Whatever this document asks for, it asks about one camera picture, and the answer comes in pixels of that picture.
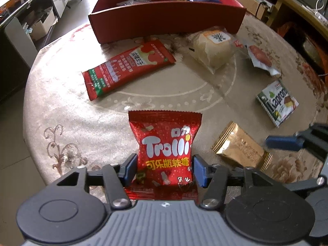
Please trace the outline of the gold foil snack packet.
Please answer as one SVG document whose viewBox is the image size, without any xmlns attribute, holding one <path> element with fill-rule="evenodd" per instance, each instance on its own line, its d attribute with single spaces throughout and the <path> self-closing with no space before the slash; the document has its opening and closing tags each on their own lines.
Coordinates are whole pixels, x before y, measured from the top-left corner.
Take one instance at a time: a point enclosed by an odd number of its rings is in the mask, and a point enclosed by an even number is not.
<svg viewBox="0 0 328 246">
<path fill-rule="evenodd" d="M 230 121 L 211 147 L 212 151 L 243 167 L 261 172 L 270 165 L 272 154 L 264 150 L 236 122 Z"/>
</svg>

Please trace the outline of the wooden TV stand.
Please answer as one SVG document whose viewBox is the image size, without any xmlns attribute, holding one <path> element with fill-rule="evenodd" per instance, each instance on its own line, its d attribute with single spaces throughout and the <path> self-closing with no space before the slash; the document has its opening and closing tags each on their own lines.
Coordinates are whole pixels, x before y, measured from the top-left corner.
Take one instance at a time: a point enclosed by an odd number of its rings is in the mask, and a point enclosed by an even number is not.
<svg viewBox="0 0 328 246">
<path fill-rule="evenodd" d="M 321 15 L 327 1 L 319 0 L 238 0 L 253 16 L 272 29 L 281 26 L 295 12 L 327 38 L 327 19 Z"/>
</svg>

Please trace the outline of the dark long side table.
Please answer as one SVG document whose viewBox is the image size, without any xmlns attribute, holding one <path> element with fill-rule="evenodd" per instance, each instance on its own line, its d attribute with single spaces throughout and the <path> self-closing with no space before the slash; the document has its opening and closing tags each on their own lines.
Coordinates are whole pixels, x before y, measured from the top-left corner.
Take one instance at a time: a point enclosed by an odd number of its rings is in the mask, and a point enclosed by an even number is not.
<svg viewBox="0 0 328 246">
<path fill-rule="evenodd" d="M 26 22 L 27 16 L 32 11 L 40 11 L 53 7 L 53 12 L 58 20 L 68 5 L 69 0 L 26 0 L 14 10 L 9 11 L 9 16 L 1 21 L 1 71 L 18 70 L 26 71 L 32 67 L 37 53 L 48 45 L 54 24 L 47 35 L 34 41 Z"/>
</svg>

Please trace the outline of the white sausage snack packet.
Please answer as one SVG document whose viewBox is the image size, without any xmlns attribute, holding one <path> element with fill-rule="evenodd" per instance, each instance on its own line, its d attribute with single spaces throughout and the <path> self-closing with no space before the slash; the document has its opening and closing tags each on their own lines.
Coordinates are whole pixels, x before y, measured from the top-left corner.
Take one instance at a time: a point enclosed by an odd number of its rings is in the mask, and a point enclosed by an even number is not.
<svg viewBox="0 0 328 246">
<path fill-rule="evenodd" d="M 233 43 L 238 48 L 247 49 L 247 54 L 254 67 L 267 71 L 271 77 L 281 76 L 281 72 L 275 68 L 266 53 L 258 46 L 249 43 L 243 44 L 239 40 L 235 40 Z"/>
</svg>

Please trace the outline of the red green long snack packet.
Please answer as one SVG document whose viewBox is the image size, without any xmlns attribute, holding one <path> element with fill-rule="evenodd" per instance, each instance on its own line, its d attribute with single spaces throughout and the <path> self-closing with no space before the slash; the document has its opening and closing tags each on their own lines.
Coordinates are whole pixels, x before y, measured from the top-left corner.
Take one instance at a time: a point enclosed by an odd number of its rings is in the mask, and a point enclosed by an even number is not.
<svg viewBox="0 0 328 246">
<path fill-rule="evenodd" d="M 156 39 L 124 51 L 82 73 L 90 100 L 153 72 L 174 64 L 175 57 Z"/>
</svg>

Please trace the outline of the green white Kaprone packet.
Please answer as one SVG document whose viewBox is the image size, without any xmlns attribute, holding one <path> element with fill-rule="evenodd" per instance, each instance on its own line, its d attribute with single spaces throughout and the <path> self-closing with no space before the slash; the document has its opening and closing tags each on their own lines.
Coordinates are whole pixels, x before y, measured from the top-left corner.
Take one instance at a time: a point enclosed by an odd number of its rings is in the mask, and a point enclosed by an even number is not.
<svg viewBox="0 0 328 246">
<path fill-rule="evenodd" d="M 256 96 L 256 99 L 276 127 L 279 127 L 288 119 L 298 107 L 298 101 L 291 95 L 281 80 L 269 84 Z"/>
</svg>

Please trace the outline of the red cardboard box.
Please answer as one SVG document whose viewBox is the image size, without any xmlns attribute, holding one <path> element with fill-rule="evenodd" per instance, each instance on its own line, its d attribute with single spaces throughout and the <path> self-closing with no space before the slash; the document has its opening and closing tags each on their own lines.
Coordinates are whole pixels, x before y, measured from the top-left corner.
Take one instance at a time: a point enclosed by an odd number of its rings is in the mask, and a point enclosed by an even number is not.
<svg viewBox="0 0 328 246">
<path fill-rule="evenodd" d="M 93 32 L 99 43 L 154 34 L 194 33 L 213 26 L 236 34 L 246 8 L 237 0 L 183 2 L 151 0 L 129 6 L 117 6 L 126 0 L 98 0 L 89 14 Z"/>
</svg>

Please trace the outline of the red Trolli candy bag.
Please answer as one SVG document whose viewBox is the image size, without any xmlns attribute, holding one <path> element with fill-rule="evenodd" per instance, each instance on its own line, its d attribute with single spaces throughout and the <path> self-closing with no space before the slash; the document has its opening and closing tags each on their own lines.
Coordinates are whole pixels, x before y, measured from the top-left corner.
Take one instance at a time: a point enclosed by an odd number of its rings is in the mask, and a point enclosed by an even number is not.
<svg viewBox="0 0 328 246">
<path fill-rule="evenodd" d="M 137 171 L 125 190 L 133 200 L 197 200 L 192 143 L 202 114 L 132 110 L 128 120 L 139 145 Z"/>
</svg>

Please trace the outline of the grey foil snack packet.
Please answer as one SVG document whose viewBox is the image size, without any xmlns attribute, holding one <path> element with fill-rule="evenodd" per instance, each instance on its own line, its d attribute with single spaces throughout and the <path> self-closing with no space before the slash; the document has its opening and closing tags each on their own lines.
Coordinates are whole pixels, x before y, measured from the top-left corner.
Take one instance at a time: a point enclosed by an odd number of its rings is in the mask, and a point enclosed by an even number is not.
<svg viewBox="0 0 328 246">
<path fill-rule="evenodd" d="M 117 3 L 117 6 L 129 6 L 129 5 L 136 5 L 140 3 L 149 3 L 151 0 L 126 0 L 120 3 Z"/>
</svg>

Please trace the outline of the bread bun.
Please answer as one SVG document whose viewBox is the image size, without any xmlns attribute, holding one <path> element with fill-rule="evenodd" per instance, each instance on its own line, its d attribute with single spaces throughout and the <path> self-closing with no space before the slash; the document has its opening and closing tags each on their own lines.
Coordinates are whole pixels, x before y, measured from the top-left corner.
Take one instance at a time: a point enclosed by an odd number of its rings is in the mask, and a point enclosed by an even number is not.
<svg viewBox="0 0 328 246">
<path fill-rule="evenodd" d="M 237 50 L 236 36 L 221 27 L 189 34 L 187 39 L 191 56 L 212 74 L 225 66 Z"/>
</svg>

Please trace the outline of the white storage bin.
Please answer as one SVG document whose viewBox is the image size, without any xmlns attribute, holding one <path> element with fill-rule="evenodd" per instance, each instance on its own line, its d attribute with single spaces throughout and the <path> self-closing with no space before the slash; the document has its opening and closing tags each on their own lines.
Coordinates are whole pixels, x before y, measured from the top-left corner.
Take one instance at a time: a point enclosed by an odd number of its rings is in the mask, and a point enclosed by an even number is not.
<svg viewBox="0 0 328 246">
<path fill-rule="evenodd" d="M 57 23 L 57 17 L 53 12 L 53 7 L 48 7 L 40 11 L 32 11 L 26 18 L 29 28 L 32 29 L 30 36 L 37 41 L 48 34 L 50 28 Z"/>
</svg>

